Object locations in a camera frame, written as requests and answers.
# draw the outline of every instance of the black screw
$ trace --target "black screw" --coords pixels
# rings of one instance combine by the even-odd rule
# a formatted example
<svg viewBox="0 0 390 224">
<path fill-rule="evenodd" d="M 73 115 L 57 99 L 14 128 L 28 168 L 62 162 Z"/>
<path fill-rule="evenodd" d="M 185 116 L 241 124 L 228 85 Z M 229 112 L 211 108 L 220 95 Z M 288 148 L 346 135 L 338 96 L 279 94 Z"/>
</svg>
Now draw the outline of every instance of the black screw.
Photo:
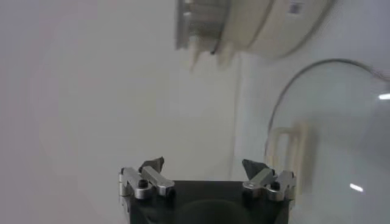
<svg viewBox="0 0 390 224">
<path fill-rule="evenodd" d="M 274 190 L 274 191 L 279 191 L 280 190 L 280 183 L 279 182 L 272 182 L 271 183 L 271 189 Z"/>
<path fill-rule="evenodd" d="M 149 185 L 149 182 L 145 179 L 142 179 L 138 182 L 138 187 L 142 188 L 142 189 L 147 188 L 148 185 Z"/>
</svg>

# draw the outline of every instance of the silver metal arm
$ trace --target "silver metal arm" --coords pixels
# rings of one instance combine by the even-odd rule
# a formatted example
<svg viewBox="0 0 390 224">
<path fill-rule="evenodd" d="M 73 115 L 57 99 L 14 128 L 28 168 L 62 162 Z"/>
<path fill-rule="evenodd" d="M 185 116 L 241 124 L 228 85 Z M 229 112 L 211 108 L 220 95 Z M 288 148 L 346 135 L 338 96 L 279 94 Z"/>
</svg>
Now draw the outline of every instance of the silver metal arm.
<svg viewBox="0 0 390 224">
<path fill-rule="evenodd" d="M 295 199 L 295 188 L 297 180 L 291 171 L 283 171 L 277 179 L 267 185 L 267 196 L 272 201 L 283 201 Z"/>
<path fill-rule="evenodd" d="M 261 189 L 264 188 L 265 185 L 272 183 L 274 179 L 274 171 L 265 168 L 251 180 L 243 182 L 243 188 L 244 190 L 251 192 L 253 198 L 257 198 L 260 196 Z"/>
<path fill-rule="evenodd" d="M 142 168 L 141 176 L 150 181 L 157 189 L 157 193 L 161 196 L 168 197 L 174 192 L 175 182 L 167 180 L 151 166 Z"/>
<path fill-rule="evenodd" d="M 132 192 L 137 199 L 147 199 L 152 196 L 153 188 L 147 180 L 140 177 L 135 169 L 123 168 L 119 173 L 119 195 L 125 197 Z"/>
</svg>

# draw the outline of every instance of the glass dome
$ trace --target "glass dome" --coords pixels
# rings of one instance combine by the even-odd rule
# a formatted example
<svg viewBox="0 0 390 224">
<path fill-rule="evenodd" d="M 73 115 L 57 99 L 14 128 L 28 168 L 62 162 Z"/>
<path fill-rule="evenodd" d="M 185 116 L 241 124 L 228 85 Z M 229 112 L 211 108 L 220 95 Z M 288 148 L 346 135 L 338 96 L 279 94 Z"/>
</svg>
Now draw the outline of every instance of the glass dome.
<svg viewBox="0 0 390 224">
<path fill-rule="evenodd" d="M 297 173 L 290 223 L 390 223 L 390 84 L 359 63 L 304 69 L 282 93 L 266 157 Z"/>
</svg>

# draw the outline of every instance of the white surface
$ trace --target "white surface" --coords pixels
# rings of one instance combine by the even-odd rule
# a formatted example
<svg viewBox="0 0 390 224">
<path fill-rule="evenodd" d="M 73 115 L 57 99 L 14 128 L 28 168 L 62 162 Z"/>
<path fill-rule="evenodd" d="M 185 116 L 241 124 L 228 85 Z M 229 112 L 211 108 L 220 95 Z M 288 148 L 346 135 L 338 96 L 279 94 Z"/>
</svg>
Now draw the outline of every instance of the white surface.
<svg viewBox="0 0 390 224">
<path fill-rule="evenodd" d="M 272 108 L 282 88 L 302 68 L 324 58 L 350 58 L 389 74 L 389 8 L 387 0 L 338 0 L 311 40 L 290 56 L 273 62 L 244 55 L 234 180 L 246 177 L 243 158 L 263 160 Z"/>
<path fill-rule="evenodd" d="M 174 0 L 0 3 L 0 223 L 122 223 L 117 172 L 226 180 L 237 64 L 174 50 Z"/>
</svg>

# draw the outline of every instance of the metal clamp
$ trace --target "metal clamp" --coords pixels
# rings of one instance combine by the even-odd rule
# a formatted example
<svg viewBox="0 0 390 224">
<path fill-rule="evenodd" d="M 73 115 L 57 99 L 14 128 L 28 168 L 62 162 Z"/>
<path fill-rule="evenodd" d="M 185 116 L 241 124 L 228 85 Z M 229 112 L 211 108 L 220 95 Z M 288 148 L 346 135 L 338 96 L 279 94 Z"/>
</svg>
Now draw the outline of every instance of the metal clamp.
<svg viewBox="0 0 390 224">
<path fill-rule="evenodd" d="M 250 192 L 252 198 L 257 198 L 260 196 L 261 189 L 267 184 L 272 183 L 273 180 L 274 171 L 272 169 L 265 168 L 251 180 L 243 182 L 243 188 L 245 191 Z"/>
<path fill-rule="evenodd" d="M 123 168 L 119 173 L 119 196 L 126 197 L 134 193 L 137 199 L 147 199 L 152 196 L 152 185 L 142 179 L 132 167 Z"/>
<path fill-rule="evenodd" d="M 156 187 L 157 193 L 163 197 L 170 197 L 174 194 L 175 182 L 167 180 L 151 166 L 146 166 L 142 168 L 141 176 L 150 181 L 153 186 Z"/>
<path fill-rule="evenodd" d="M 267 196 L 272 201 L 294 200 L 297 180 L 291 171 L 283 171 L 277 179 L 266 186 Z"/>
</svg>

